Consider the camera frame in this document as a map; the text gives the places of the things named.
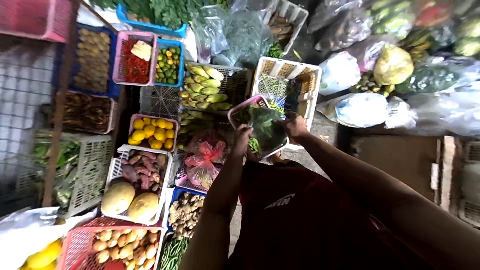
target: white plastic crate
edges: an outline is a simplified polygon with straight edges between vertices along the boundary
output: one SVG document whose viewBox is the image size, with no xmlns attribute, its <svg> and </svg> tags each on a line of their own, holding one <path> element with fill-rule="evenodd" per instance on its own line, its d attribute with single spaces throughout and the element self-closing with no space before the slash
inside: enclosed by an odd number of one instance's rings
<svg viewBox="0 0 480 270">
<path fill-rule="evenodd" d="M 270 21 L 270 18 L 275 11 L 278 12 L 279 16 L 284 17 L 289 23 L 294 25 L 290 40 L 282 52 L 282 55 L 286 55 L 290 51 L 290 48 L 293 46 L 293 42 L 295 42 L 297 39 L 303 24 L 307 20 L 308 11 L 287 0 L 273 0 L 271 2 L 271 9 L 269 9 L 265 14 L 263 20 L 264 24 L 268 24 L 268 21 Z"/>
<path fill-rule="evenodd" d="M 165 203 L 165 190 L 167 189 L 167 184 L 168 184 L 168 178 L 170 177 L 170 171 L 172 167 L 172 154 L 169 152 L 163 151 L 163 150 L 156 150 L 156 149 L 151 149 L 151 148 L 145 148 L 145 147 L 139 147 L 139 146 L 131 146 L 131 145 L 122 145 L 117 149 L 117 152 L 119 154 L 118 158 L 112 158 L 110 162 L 110 168 L 108 170 L 108 178 L 107 178 L 107 183 L 105 185 L 105 191 L 108 190 L 108 187 L 110 186 L 110 182 L 116 178 L 122 177 L 123 169 L 121 166 L 121 160 L 126 159 L 128 160 L 130 158 L 130 150 L 139 150 L 139 151 L 146 151 L 146 152 L 151 152 L 151 153 L 156 153 L 156 154 L 164 154 L 167 156 L 167 168 L 165 170 L 165 176 L 163 178 L 163 185 L 162 185 L 162 191 L 160 192 L 160 196 L 158 198 L 158 210 L 155 216 L 149 221 L 144 223 L 145 225 L 153 225 L 158 222 L 158 220 L 161 217 L 161 212 L 162 208 Z M 128 216 L 128 211 L 125 210 L 119 215 L 106 215 L 105 213 L 102 213 L 107 217 L 111 218 L 116 218 L 116 219 L 121 219 L 121 220 L 126 220 L 126 221 L 131 221 L 133 222 L 129 216 Z"/>
<path fill-rule="evenodd" d="M 278 80 L 298 79 L 301 81 L 301 93 L 298 97 L 297 113 L 305 119 L 307 129 L 310 131 L 321 77 L 322 69 L 319 66 L 264 56 L 258 61 L 250 96 L 263 94 L 266 97 L 267 87 L 274 83 L 278 84 Z M 292 150 L 303 149 L 302 146 L 294 144 L 292 140 L 290 140 L 286 148 Z"/>
</svg>

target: yellow citrus fruit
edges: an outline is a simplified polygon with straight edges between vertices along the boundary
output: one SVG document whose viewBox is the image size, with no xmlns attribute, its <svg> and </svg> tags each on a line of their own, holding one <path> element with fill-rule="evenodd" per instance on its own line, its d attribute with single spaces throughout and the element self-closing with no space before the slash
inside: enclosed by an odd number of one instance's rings
<svg viewBox="0 0 480 270">
<path fill-rule="evenodd" d="M 165 123 L 165 128 L 166 129 L 172 129 L 173 128 L 173 123 L 167 121 L 167 123 Z"/>
<path fill-rule="evenodd" d="M 152 125 L 146 125 L 144 127 L 144 132 L 145 132 L 145 138 L 150 138 L 153 133 L 155 133 L 155 127 Z"/>
<path fill-rule="evenodd" d="M 164 146 L 166 149 L 172 149 L 173 147 L 173 140 L 172 139 L 167 139 L 164 143 Z"/>
<path fill-rule="evenodd" d="M 150 147 L 153 148 L 153 149 L 160 149 L 160 148 L 162 148 L 162 142 L 159 141 L 159 140 L 153 139 L 152 142 L 149 141 L 149 143 L 150 143 Z"/>
<path fill-rule="evenodd" d="M 132 139 L 134 139 L 135 141 L 141 141 L 145 139 L 145 131 L 135 130 L 132 134 Z"/>
<path fill-rule="evenodd" d="M 49 264 L 53 263 L 60 255 L 61 251 L 61 240 L 54 241 L 46 246 L 41 251 L 30 255 L 27 258 L 27 266 L 30 268 L 46 268 Z"/>
<path fill-rule="evenodd" d="M 136 130 L 141 130 L 144 128 L 144 121 L 142 119 L 137 119 L 135 121 L 133 121 L 133 128 L 136 129 Z"/>
<path fill-rule="evenodd" d="M 165 137 L 170 139 L 175 138 L 175 131 L 173 129 L 167 129 L 167 131 L 165 131 Z"/>
<path fill-rule="evenodd" d="M 167 121 L 165 121 L 165 119 L 157 119 L 156 121 L 156 126 L 157 127 L 160 127 L 160 128 L 165 128 L 167 125 Z"/>
<path fill-rule="evenodd" d="M 128 144 L 129 145 L 139 145 L 142 141 L 135 141 L 132 139 L 132 136 L 128 137 Z"/>
</svg>

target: blue plastic crate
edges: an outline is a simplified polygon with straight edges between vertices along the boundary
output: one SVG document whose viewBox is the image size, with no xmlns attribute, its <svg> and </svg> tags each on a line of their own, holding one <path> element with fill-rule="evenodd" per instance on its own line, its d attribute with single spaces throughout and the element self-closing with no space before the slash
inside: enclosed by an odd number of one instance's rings
<svg viewBox="0 0 480 270">
<path fill-rule="evenodd" d="M 169 35 L 174 37 L 185 37 L 187 33 L 188 24 L 182 24 L 180 28 L 173 30 L 172 28 L 160 25 L 147 24 L 137 21 L 132 21 L 127 18 L 127 9 L 121 4 L 117 5 L 117 17 L 121 22 L 131 25 L 133 28 L 140 29 L 146 32 L 154 32 L 156 34 Z"/>
<path fill-rule="evenodd" d="M 178 72 L 178 82 L 175 85 L 169 85 L 169 84 L 162 84 L 162 83 L 157 83 L 155 82 L 156 86 L 170 86 L 170 87 L 180 87 L 183 85 L 183 70 L 184 70 L 184 64 L 183 64 L 183 43 L 180 41 L 176 40 L 168 40 L 168 39 L 161 39 L 159 38 L 158 40 L 158 49 L 168 49 L 169 47 L 180 47 L 180 66 L 179 66 L 179 72 Z"/>
<path fill-rule="evenodd" d="M 167 211 L 170 210 L 170 206 L 172 205 L 172 203 L 176 200 L 179 199 L 179 197 L 181 195 L 183 195 L 183 193 L 185 192 L 189 192 L 189 193 L 192 193 L 192 194 L 195 194 L 195 195 L 200 195 L 200 196 L 203 196 L 205 197 L 205 193 L 201 193 L 201 192 L 198 192 L 198 191 L 194 191 L 194 190 L 190 190 L 190 189 L 186 189 L 186 188 L 183 188 L 183 187 L 176 187 L 174 190 L 173 190 L 173 195 L 172 195 L 172 201 L 170 201 L 170 204 L 168 205 L 168 209 L 166 209 Z M 168 223 L 168 220 L 167 220 L 167 228 L 169 231 L 172 231 L 172 227 L 170 226 L 170 224 Z"/>
</svg>

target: maroon shirt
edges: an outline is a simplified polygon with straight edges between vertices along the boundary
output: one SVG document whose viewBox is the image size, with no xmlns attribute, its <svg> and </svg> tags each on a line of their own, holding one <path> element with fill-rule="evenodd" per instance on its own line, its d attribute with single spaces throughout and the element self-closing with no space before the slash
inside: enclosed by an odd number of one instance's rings
<svg viewBox="0 0 480 270">
<path fill-rule="evenodd" d="M 241 230 L 228 269 L 429 268 L 347 192 L 296 162 L 248 162 L 240 188 Z"/>
</svg>

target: plastic crate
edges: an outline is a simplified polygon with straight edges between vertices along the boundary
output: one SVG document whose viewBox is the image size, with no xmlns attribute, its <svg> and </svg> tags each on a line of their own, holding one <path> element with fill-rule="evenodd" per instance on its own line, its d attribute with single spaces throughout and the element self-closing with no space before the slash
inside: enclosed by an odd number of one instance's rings
<svg viewBox="0 0 480 270">
<path fill-rule="evenodd" d="M 109 98 L 117 98 L 120 95 L 120 85 L 116 84 L 113 82 L 112 74 L 113 74 L 113 65 L 115 62 L 115 55 L 116 55 L 116 49 L 117 49 L 117 35 L 107 27 L 95 27 L 91 25 L 84 25 L 77 23 L 77 30 L 80 29 L 87 29 L 88 31 L 92 31 L 95 33 L 103 32 L 108 34 L 110 37 L 110 52 L 109 52 L 109 68 L 108 68 L 108 82 L 107 82 L 107 91 L 105 93 L 98 93 L 98 92 L 92 92 L 89 91 L 88 89 L 81 89 L 81 88 L 76 88 L 73 86 L 73 78 L 75 75 L 80 71 L 80 64 L 75 61 L 75 64 L 72 66 L 72 75 L 70 77 L 70 82 L 69 85 L 71 85 L 70 89 L 82 92 L 85 94 L 89 95 L 97 95 L 97 96 L 108 96 Z"/>
<path fill-rule="evenodd" d="M 273 81 L 265 83 L 266 80 L 299 80 L 301 83 L 301 93 L 299 93 L 297 99 L 297 113 L 305 119 L 307 129 L 310 131 L 313 116 L 315 115 L 321 77 L 322 69 L 319 66 L 271 57 L 261 57 L 255 71 L 251 96 L 266 94 L 267 87 L 271 86 L 271 84 L 276 84 L 276 82 Z M 293 150 L 303 149 L 302 146 L 294 144 L 293 142 L 289 143 L 287 148 Z"/>
<path fill-rule="evenodd" d="M 170 205 L 172 205 L 172 203 L 174 201 L 178 200 L 179 197 L 181 195 L 183 195 L 183 193 L 185 193 L 185 192 L 189 192 L 189 193 L 192 193 L 192 194 L 195 194 L 195 195 L 200 195 L 200 196 L 203 196 L 203 197 L 205 197 L 205 195 L 206 195 L 205 193 L 198 192 L 198 191 L 195 191 L 195 190 L 186 189 L 186 188 L 183 188 L 183 187 L 176 187 L 173 190 L 172 200 L 170 201 L 170 204 L 168 205 L 168 208 L 165 209 L 165 211 L 168 211 L 168 217 L 170 217 Z M 168 228 L 169 231 L 172 231 L 172 227 L 168 223 L 168 219 L 167 219 L 167 228 Z"/>
<path fill-rule="evenodd" d="M 0 34 L 65 43 L 70 0 L 0 0 Z"/>
<path fill-rule="evenodd" d="M 278 12 L 278 15 L 287 19 L 288 22 L 294 25 L 293 33 L 290 36 L 288 44 L 283 49 L 282 55 L 286 55 L 290 48 L 293 46 L 293 42 L 297 39 L 297 36 L 307 20 L 308 11 L 300 6 L 287 1 L 287 0 L 273 0 L 272 9 L 269 9 L 264 17 L 263 23 L 266 25 L 274 12 Z"/>
<path fill-rule="evenodd" d="M 107 98 L 107 97 L 96 96 L 96 95 L 91 95 L 91 96 L 96 97 L 96 98 Z M 102 135 L 108 134 L 110 131 L 115 129 L 116 123 L 114 121 L 114 117 L 115 117 L 115 115 L 117 115 L 117 102 L 113 98 L 108 98 L 108 99 L 110 100 L 110 113 L 109 113 L 109 116 L 108 116 L 108 127 L 107 127 L 106 131 L 95 132 L 95 131 L 92 131 L 92 130 L 73 127 L 73 126 L 70 126 L 70 125 L 67 125 L 67 124 L 64 124 L 65 127 L 68 127 L 68 129 L 97 133 L 97 134 L 102 134 Z"/>
<path fill-rule="evenodd" d="M 146 32 L 154 32 L 156 34 L 169 35 L 174 37 L 185 37 L 187 33 L 188 24 L 182 24 L 180 28 L 173 30 L 172 28 L 160 25 L 147 24 L 136 22 L 127 18 L 127 9 L 121 4 L 117 5 L 117 17 L 121 22 L 131 25 L 133 28 L 140 29 Z"/>
<path fill-rule="evenodd" d="M 170 87 L 179 87 L 183 85 L 183 70 L 185 69 L 184 64 L 183 64 L 183 43 L 180 41 L 176 40 L 168 40 L 168 39 L 158 39 L 158 45 L 157 45 L 157 50 L 155 51 L 155 59 L 158 58 L 158 50 L 159 49 L 168 49 L 169 47 L 180 47 L 180 66 L 179 66 L 179 73 L 178 73 L 178 82 L 174 85 L 169 85 L 169 84 L 162 84 L 155 82 L 156 86 L 170 86 Z"/>
<path fill-rule="evenodd" d="M 160 251 L 165 237 L 165 229 L 161 224 L 147 227 L 136 223 L 112 219 L 108 217 L 94 218 L 90 222 L 68 232 L 62 244 L 61 256 L 57 262 L 57 270 L 124 270 L 125 264 L 120 260 L 98 264 L 96 253 L 92 250 L 95 231 L 97 230 L 158 230 L 158 250 L 155 264 L 151 269 L 157 269 L 160 260 Z"/>
<path fill-rule="evenodd" d="M 161 217 L 161 211 L 163 208 L 163 205 L 165 203 L 165 189 L 167 188 L 167 182 L 168 178 L 170 176 L 170 171 L 172 167 L 172 155 L 169 152 L 163 151 L 163 150 L 156 150 L 156 149 L 150 149 L 150 148 L 144 148 L 144 147 L 138 147 L 138 146 L 130 146 L 130 145 L 122 145 L 117 149 L 117 153 L 119 155 L 118 158 L 112 158 L 110 162 L 110 168 L 108 170 L 108 178 L 107 178 L 107 183 L 105 185 L 105 191 L 108 190 L 110 187 L 110 182 L 115 180 L 116 178 L 122 177 L 123 169 L 121 166 L 121 160 L 126 159 L 128 160 L 130 158 L 130 150 L 139 150 L 139 151 L 146 151 L 146 152 L 151 152 L 151 153 L 156 153 L 156 154 L 164 154 L 167 156 L 168 161 L 167 161 L 167 169 L 165 170 L 165 176 L 163 178 L 163 185 L 162 185 L 162 191 L 160 192 L 160 196 L 158 198 L 158 210 L 155 216 L 150 220 L 149 222 L 146 222 L 145 225 L 153 225 L 158 222 L 158 220 Z M 124 212 L 118 214 L 118 215 L 106 215 L 103 213 L 105 216 L 111 217 L 111 218 L 116 218 L 120 220 L 125 220 L 125 221 L 132 221 L 129 216 L 128 216 L 128 210 L 125 210 Z"/>
<path fill-rule="evenodd" d="M 122 46 L 125 42 L 129 39 L 137 39 L 144 41 L 152 46 L 152 57 L 150 59 L 150 73 L 149 79 L 144 84 L 137 84 L 137 83 L 129 83 L 125 82 L 123 77 L 123 56 L 122 56 Z M 155 66 L 156 66 L 156 58 L 155 52 L 157 51 L 156 42 L 156 35 L 150 32 L 142 32 L 142 31 L 120 31 L 117 39 L 117 46 L 115 49 L 115 61 L 113 64 L 113 74 L 112 78 L 116 84 L 119 85 L 131 85 L 131 86 L 152 86 L 154 85 L 155 80 Z"/>
<path fill-rule="evenodd" d="M 173 119 L 167 119 L 167 118 L 163 118 L 163 117 L 156 117 L 156 116 L 136 113 L 136 114 L 132 115 L 132 117 L 130 118 L 130 128 L 128 130 L 129 135 L 131 135 L 132 131 L 133 131 L 133 122 L 135 120 L 141 119 L 143 117 L 155 118 L 155 119 L 164 119 L 165 121 L 173 123 L 173 130 L 175 130 L 175 137 L 173 138 L 173 147 L 172 147 L 172 149 L 165 150 L 165 151 L 170 152 L 170 153 L 175 153 L 175 148 L 176 148 L 176 143 L 177 143 L 177 133 L 179 131 L 179 123 L 176 120 L 173 120 Z M 147 142 L 142 142 L 140 145 L 145 146 L 145 148 L 147 148 L 147 149 L 151 149 L 150 145 Z"/>
<path fill-rule="evenodd" d="M 260 107 L 267 107 L 267 108 L 270 108 L 270 106 L 268 105 L 268 102 L 267 100 L 262 96 L 262 95 L 256 95 L 256 96 L 253 96 L 249 99 L 247 99 L 246 101 L 242 102 L 240 105 L 238 106 L 235 106 L 234 108 L 231 108 L 229 111 L 228 111 L 228 120 L 230 121 L 230 124 L 233 126 L 233 128 L 237 128 L 239 126 L 239 124 L 235 121 L 235 119 L 233 118 L 233 114 L 235 112 L 237 112 L 238 110 L 241 110 L 247 106 L 249 106 L 250 104 L 257 104 L 259 105 Z M 287 145 L 290 143 L 290 139 L 288 137 L 285 138 L 285 141 L 279 145 L 277 148 L 275 148 L 271 153 L 268 153 L 266 155 L 258 155 L 257 156 L 261 159 L 266 159 L 268 157 L 270 157 L 271 155 L 277 153 L 278 151 L 281 151 L 282 149 L 284 149 L 285 147 L 287 147 Z"/>
</svg>

